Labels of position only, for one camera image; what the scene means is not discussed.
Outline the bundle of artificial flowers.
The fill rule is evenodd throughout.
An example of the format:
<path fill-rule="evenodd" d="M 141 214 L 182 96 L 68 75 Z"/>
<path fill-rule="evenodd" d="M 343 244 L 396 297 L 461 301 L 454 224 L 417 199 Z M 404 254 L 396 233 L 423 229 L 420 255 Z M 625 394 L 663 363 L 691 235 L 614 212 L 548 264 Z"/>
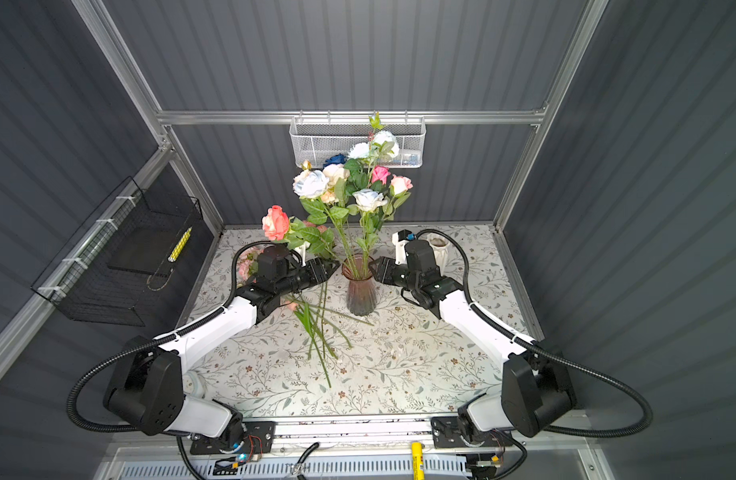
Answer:
<path fill-rule="evenodd" d="M 297 252 L 285 244 L 268 239 L 253 241 L 237 250 L 231 263 L 232 295 L 248 298 L 257 308 L 259 322 L 281 307 L 290 307 L 309 338 L 307 356 L 317 358 L 328 385 L 331 385 L 327 361 L 338 355 L 328 339 L 330 331 L 352 346 L 343 330 L 329 318 L 331 313 L 354 320 L 351 314 L 327 306 L 329 282 L 304 291 L 296 291 L 297 268 L 302 266 Z"/>

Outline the white ribbed ceramic vase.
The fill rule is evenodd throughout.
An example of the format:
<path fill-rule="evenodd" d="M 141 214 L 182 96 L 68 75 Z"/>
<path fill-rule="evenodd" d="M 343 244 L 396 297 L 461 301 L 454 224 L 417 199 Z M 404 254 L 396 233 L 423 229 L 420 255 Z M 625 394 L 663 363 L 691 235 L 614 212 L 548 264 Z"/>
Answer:
<path fill-rule="evenodd" d="M 438 234 L 431 234 L 428 238 L 428 242 L 434 251 L 435 261 L 440 269 L 440 272 L 442 274 L 445 274 L 450 257 L 450 241 L 447 238 Z"/>

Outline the coral red rose stem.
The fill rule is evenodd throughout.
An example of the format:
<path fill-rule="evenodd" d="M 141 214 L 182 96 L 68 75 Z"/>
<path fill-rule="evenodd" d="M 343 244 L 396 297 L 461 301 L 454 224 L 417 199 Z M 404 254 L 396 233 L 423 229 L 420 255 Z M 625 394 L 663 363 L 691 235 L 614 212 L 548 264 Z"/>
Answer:
<path fill-rule="evenodd" d="M 316 225 L 307 220 L 289 217 L 281 206 L 273 205 L 262 218 L 262 229 L 266 238 L 275 243 L 285 244 L 293 250 L 304 241 L 311 246 L 308 259 L 320 257 L 335 259 L 335 234 L 325 225 Z"/>

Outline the light pink rose stem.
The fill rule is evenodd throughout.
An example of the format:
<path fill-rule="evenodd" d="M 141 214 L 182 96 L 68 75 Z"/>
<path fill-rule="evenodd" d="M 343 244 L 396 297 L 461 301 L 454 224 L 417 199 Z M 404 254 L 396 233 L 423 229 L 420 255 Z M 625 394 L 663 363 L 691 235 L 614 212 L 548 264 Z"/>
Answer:
<path fill-rule="evenodd" d="M 392 217 L 400 206 L 411 196 L 412 180 L 405 176 L 395 175 L 389 183 L 389 189 L 384 195 L 386 203 L 382 207 L 385 217 Z"/>

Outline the pale blue white rose stem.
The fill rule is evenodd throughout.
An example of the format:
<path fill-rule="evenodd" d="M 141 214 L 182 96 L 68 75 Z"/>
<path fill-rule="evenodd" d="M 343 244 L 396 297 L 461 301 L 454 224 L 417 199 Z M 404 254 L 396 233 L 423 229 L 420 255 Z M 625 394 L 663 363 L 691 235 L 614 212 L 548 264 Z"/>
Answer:
<path fill-rule="evenodd" d="M 304 169 L 293 181 L 293 191 L 299 197 L 304 210 L 308 214 L 307 220 L 316 225 L 330 223 L 334 227 L 344 248 L 347 262 L 354 261 L 356 254 L 346 231 L 350 215 L 347 208 L 346 187 L 347 181 L 346 183 L 340 182 L 336 187 L 341 202 L 325 204 L 320 199 L 328 188 L 328 179 L 324 175 L 323 169 Z"/>

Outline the magenta rose stem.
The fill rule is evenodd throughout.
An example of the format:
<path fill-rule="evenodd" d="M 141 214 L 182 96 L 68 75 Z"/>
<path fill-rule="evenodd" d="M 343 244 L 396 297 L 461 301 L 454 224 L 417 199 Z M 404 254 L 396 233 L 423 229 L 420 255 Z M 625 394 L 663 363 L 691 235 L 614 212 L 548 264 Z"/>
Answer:
<path fill-rule="evenodd" d="M 390 170 L 384 166 L 378 165 L 372 171 L 371 183 L 379 182 L 383 185 L 386 185 L 389 176 L 390 176 Z"/>

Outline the cream pink rose stem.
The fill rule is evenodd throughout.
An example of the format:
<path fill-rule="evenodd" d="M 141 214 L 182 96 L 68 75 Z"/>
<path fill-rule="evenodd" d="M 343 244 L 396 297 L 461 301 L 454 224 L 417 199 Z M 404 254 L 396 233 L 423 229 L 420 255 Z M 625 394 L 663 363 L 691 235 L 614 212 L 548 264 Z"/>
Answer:
<path fill-rule="evenodd" d="M 336 192 L 336 187 L 340 182 L 346 183 L 351 172 L 346 169 L 343 164 L 331 164 L 323 169 L 323 173 L 328 179 L 328 188 L 321 195 L 320 199 L 325 204 L 341 202 L 341 197 L 340 194 Z"/>

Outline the white green peony stem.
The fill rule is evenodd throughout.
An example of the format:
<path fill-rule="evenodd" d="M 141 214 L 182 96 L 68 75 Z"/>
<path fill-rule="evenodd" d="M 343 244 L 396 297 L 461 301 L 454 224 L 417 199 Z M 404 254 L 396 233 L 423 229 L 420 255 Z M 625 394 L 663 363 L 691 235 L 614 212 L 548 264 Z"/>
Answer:
<path fill-rule="evenodd" d="M 350 172 L 360 170 L 370 176 L 373 169 L 386 164 L 399 156 L 400 147 L 397 137 L 387 129 L 376 111 L 369 117 L 371 133 L 368 140 L 355 144 L 347 154 L 347 169 Z"/>

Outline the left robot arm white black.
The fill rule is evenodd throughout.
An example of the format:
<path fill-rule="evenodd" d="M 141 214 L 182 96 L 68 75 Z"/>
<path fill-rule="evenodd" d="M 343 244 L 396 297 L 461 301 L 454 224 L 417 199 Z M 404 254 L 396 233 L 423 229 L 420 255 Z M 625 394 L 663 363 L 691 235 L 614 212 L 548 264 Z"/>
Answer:
<path fill-rule="evenodd" d="M 215 440 L 221 451 L 250 445 L 243 416 L 234 408 L 183 388 L 184 375 L 211 350 L 274 313 L 284 296 L 326 283 L 336 260 L 301 254 L 281 244 L 266 247 L 248 283 L 234 285 L 228 301 L 182 328 L 131 341 L 136 353 L 116 361 L 104 407 L 146 435 L 193 434 Z"/>

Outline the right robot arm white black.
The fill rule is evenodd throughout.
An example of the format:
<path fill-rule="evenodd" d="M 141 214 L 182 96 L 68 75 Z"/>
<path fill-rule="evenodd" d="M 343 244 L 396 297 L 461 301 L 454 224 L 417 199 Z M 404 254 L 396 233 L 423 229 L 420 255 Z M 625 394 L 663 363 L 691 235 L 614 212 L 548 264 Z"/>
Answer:
<path fill-rule="evenodd" d="M 410 294 L 413 303 L 453 326 L 502 366 L 499 393 L 480 394 L 458 409 L 463 441 L 473 444 L 497 430 L 534 437 L 576 406 L 567 367 L 519 345 L 520 340 L 538 343 L 473 301 L 462 283 L 443 275 L 429 242 L 408 230 L 394 234 L 392 242 L 393 259 L 370 263 L 374 279 Z"/>

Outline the pink glass vase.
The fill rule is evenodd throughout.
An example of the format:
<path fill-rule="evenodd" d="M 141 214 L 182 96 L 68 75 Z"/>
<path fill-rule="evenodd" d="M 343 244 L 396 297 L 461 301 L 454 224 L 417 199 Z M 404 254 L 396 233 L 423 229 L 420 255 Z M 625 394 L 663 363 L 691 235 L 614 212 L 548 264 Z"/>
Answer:
<path fill-rule="evenodd" d="M 347 261 L 342 274 L 348 281 L 347 308 L 355 316 L 368 316 L 378 304 L 378 294 L 373 275 L 363 256 Z"/>

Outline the floral patterned table mat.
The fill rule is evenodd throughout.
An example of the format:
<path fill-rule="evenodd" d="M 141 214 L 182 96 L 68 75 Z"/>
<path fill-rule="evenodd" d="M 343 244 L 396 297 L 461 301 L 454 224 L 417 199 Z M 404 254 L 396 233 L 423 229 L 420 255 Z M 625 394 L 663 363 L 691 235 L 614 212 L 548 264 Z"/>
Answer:
<path fill-rule="evenodd" d="M 488 225 L 400 225 L 385 227 L 376 254 L 394 257 L 391 232 L 434 228 L 451 235 L 470 262 L 473 298 L 526 332 L 523 315 Z M 189 320 L 223 303 L 230 262 L 240 247 L 262 238 L 260 230 L 225 230 L 212 246 L 195 287 Z M 329 282 L 328 307 L 350 314 L 348 282 L 340 273 Z M 378 305 L 363 322 L 331 313 L 351 340 L 348 347 L 330 331 L 338 358 L 327 361 L 328 385 L 317 358 L 307 356 L 309 338 L 290 307 L 259 326 L 224 341 L 191 371 L 205 381 L 206 397 L 228 403 L 246 417 L 292 417 L 445 413 L 483 393 L 499 393 L 501 365 L 474 342 L 432 313 L 410 305 L 399 289 L 377 285 Z"/>

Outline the yellow marker in black basket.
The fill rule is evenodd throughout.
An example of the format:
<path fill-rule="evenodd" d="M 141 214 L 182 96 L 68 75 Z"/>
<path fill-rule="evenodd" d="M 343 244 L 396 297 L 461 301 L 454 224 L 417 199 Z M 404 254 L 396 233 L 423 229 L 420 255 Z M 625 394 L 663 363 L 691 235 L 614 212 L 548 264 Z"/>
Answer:
<path fill-rule="evenodd" d="M 186 244 L 190 240 L 192 233 L 192 227 L 188 227 L 182 236 L 178 239 L 176 244 L 174 245 L 173 249 L 171 250 L 169 256 L 167 257 L 167 260 L 169 263 L 175 263 L 179 256 L 181 255 L 181 252 L 184 250 Z"/>

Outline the small white clock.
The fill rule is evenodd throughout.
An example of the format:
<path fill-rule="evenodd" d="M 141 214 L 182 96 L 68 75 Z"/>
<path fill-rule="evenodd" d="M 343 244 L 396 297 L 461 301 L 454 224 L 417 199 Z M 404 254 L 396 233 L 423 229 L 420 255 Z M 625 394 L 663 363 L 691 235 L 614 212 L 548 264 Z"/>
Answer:
<path fill-rule="evenodd" d="M 184 392 L 187 395 L 204 399 L 206 397 L 206 385 L 201 375 L 195 371 L 188 371 L 183 375 Z"/>

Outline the yellow tool at front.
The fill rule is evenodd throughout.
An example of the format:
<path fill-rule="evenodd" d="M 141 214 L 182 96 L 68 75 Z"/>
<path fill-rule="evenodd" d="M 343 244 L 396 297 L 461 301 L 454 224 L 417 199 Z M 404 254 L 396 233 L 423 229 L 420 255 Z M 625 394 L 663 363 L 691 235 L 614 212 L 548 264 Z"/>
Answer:
<path fill-rule="evenodd" d="M 421 442 L 413 442 L 411 444 L 411 455 L 412 455 L 412 471 L 414 480 L 424 480 L 424 458 L 423 458 L 423 445 Z"/>

